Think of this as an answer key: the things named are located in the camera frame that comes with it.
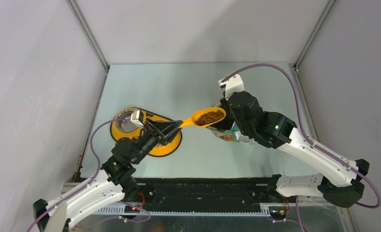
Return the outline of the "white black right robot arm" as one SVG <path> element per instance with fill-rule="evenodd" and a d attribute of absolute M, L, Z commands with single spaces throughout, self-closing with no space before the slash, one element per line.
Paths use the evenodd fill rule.
<path fill-rule="evenodd" d="M 258 100 L 245 91 L 222 98 L 220 104 L 243 139 L 290 154 L 318 171 L 308 176 L 272 175 L 266 189 L 269 200 L 309 196 L 350 208 L 362 198 L 365 186 L 361 180 L 368 173 L 368 161 L 350 160 L 332 152 L 303 135 L 285 115 L 264 111 Z"/>

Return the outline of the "yellow plastic scoop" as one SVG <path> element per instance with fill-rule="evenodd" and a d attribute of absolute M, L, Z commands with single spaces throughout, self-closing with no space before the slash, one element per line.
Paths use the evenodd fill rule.
<path fill-rule="evenodd" d="M 188 126 L 196 126 L 198 128 L 206 128 L 217 122 L 222 121 L 226 117 L 226 112 L 220 107 L 210 107 L 194 112 L 191 117 L 182 120 L 179 128 Z"/>

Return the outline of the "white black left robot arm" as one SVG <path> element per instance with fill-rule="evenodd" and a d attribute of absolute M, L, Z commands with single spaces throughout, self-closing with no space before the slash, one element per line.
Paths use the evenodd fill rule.
<path fill-rule="evenodd" d="M 137 139 L 122 137 L 112 149 L 111 157 L 97 165 L 95 173 L 70 191 L 54 200 L 39 199 L 33 204 L 35 221 L 28 231 L 37 226 L 39 231 L 49 231 L 49 225 L 59 232 L 68 232 L 80 221 L 97 210 L 114 202 L 134 201 L 138 185 L 133 178 L 139 164 L 156 145 L 167 145 L 181 131 L 181 120 L 143 123 L 144 133 Z"/>

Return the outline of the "green white pet food bag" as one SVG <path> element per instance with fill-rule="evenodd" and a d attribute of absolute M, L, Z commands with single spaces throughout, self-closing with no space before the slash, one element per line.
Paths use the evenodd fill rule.
<path fill-rule="evenodd" d="M 226 142 L 243 142 L 252 144 L 253 139 L 245 136 L 241 133 L 236 123 L 233 123 L 229 129 L 219 129 L 212 126 L 207 127 L 217 138 L 220 138 Z"/>

